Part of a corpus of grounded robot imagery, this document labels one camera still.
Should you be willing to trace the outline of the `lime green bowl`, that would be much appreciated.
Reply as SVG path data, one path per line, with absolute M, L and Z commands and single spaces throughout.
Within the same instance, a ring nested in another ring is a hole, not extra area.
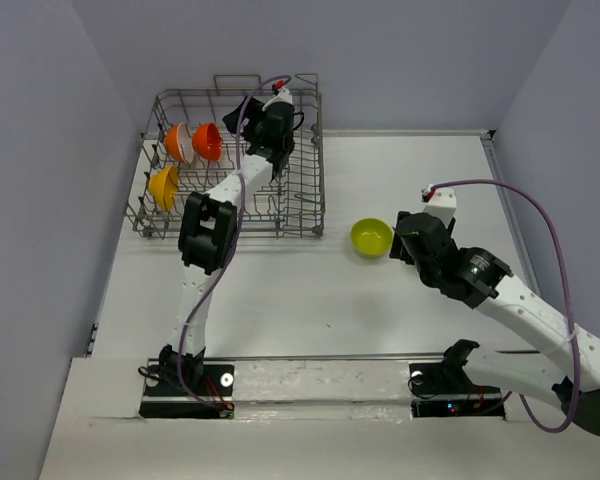
M 379 258 L 391 248 L 393 229 L 380 219 L 364 218 L 351 227 L 350 239 L 355 252 L 360 256 Z

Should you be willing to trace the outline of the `red orange bowl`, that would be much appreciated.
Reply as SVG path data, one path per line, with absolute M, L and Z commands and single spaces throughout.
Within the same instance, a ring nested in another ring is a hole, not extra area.
M 194 152 L 204 160 L 218 161 L 222 156 L 223 139 L 214 123 L 200 125 L 192 136 Z

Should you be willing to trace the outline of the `white bowl orange outside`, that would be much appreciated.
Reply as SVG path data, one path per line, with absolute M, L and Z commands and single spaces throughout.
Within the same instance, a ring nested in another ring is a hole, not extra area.
M 192 135 L 186 123 L 179 123 L 171 127 L 164 137 L 163 145 L 171 159 L 186 164 L 194 161 Z

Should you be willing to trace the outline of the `yellow bowl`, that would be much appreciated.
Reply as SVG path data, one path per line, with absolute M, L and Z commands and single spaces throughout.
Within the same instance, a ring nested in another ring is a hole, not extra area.
M 176 166 L 165 167 L 149 178 L 148 192 L 164 212 L 170 212 L 174 208 L 178 191 L 179 171 Z

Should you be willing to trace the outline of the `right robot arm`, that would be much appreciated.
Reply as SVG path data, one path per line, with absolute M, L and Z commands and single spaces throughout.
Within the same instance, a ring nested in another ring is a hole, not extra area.
M 570 325 L 489 251 L 457 247 L 429 213 L 398 213 L 390 255 L 414 265 L 425 286 L 495 320 L 536 351 L 503 354 L 461 339 L 424 369 L 421 386 L 462 392 L 474 384 L 520 393 L 600 437 L 600 338 Z

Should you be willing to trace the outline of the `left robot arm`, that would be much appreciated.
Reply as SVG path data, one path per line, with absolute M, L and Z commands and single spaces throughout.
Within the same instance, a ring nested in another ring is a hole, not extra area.
M 299 113 L 281 88 L 266 102 L 246 97 L 223 118 L 235 140 L 236 168 L 215 187 L 188 196 L 178 237 L 183 263 L 180 305 L 168 343 L 158 355 L 158 374 L 175 392 L 204 405 L 199 388 L 206 350 L 206 321 L 213 291 L 235 255 L 246 202 L 287 165 L 295 147 Z

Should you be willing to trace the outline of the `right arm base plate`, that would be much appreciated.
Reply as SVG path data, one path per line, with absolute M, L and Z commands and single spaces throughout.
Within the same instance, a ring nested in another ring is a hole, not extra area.
M 416 419 L 506 416 L 499 388 L 475 385 L 463 371 L 442 363 L 410 364 L 407 387 Z

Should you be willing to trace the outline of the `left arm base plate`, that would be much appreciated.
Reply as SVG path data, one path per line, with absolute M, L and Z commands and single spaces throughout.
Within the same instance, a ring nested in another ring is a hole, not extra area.
M 144 419 L 232 419 L 235 406 L 233 389 L 235 366 L 211 363 L 204 367 L 202 377 L 189 387 L 192 396 L 177 377 L 163 374 L 157 363 L 140 366 L 143 393 L 139 415 Z

